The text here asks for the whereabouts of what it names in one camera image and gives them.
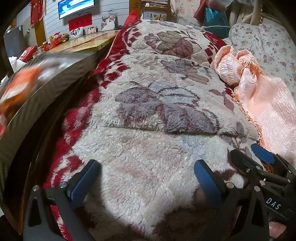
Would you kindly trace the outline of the person right hand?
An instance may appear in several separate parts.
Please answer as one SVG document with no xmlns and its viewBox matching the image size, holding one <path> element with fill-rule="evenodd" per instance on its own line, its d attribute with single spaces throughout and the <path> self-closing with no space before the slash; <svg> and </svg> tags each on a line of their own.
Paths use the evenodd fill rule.
<svg viewBox="0 0 296 241">
<path fill-rule="evenodd" d="M 286 230 L 286 226 L 278 222 L 269 222 L 269 235 L 272 238 L 278 238 Z"/>
</svg>

